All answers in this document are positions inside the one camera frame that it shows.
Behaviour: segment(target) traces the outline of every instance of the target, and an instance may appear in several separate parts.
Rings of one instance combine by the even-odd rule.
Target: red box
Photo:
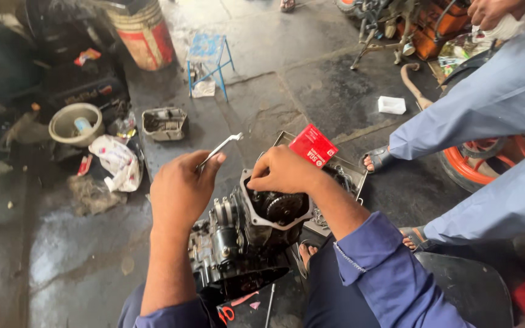
[[[318,168],[322,168],[338,151],[313,124],[304,128],[290,142],[289,148]]]

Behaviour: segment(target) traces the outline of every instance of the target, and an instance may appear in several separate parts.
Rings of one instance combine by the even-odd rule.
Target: light blue trousers
[[[465,141],[525,132],[525,33],[507,42],[447,96],[390,135],[390,153],[414,159]],[[438,243],[525,233],[525,159],[425,226]]]

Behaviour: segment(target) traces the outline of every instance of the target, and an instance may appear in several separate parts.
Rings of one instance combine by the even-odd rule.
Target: blue shirt
[[[372,213],[333,245],[343,285],[358,286],[382,327],[473,327],[444,300],[433,275],[402,240],[383,213]],[[220,324],[215,308],[200,298],[136,320],[137,328],[211,328]]]

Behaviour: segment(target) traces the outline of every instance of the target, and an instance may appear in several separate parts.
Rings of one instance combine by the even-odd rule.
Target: engine cover
[[[216,198],[207,220],[193,227],[188,253],[194,278],[229,301],[256,291],[290,270],[285,250],[313,217],[307,194],[256,192],[246,188],[251,170],[222,200]]]

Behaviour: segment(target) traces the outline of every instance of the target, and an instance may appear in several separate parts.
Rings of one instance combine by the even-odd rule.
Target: sandal
[[[401,227],[399,229],[400,233],[405,238],[410,239],[416,247],[415,249],[412,249],[412,251],[427,250],[434,245],[433,242],[428,240],[425,236],[424,228],[425,226],[421,225],[420,227]]]
[[[295,0],[281,0],[281,11],[291,12],[295,9]]]
[[[395,158],[394,156],[392,156],[392,154],[390,154],[390,151],[388,151],[388,146],[376,148],[373,151],[369,151],[362,156],[362,159],[359,163],[359,166],[361,168],[366,168],[366,165],[364,165],[364,159],[367,156],[370,156],[372,165],[374,165],[374,171],[368,171],[368,173],[378,172],[381,168],[392,162]]]
[[[309,239],[305,239],[299,245],[305,245],[307,247],[312,246],[312,247],[315,247],[315,248],[319,249],[319,246],[316,246],[315,244],[311,244]],[[295,257],[295,260],[297,262],[297,268],[299,268],[299,273],[301,273],[301,277],[307,279],[307,277],[309,276],[309,262],[311,261],[311,257],[309,257],[309,261],[307,262],[307,266],[304,266],[303,265],[303,259],[301,258],[301,254],[299,253],[299,248],[297,248],[297,253],[296,254],[293,251],[293,249],[291,249],[291,252],[293,252],[293,256]]]

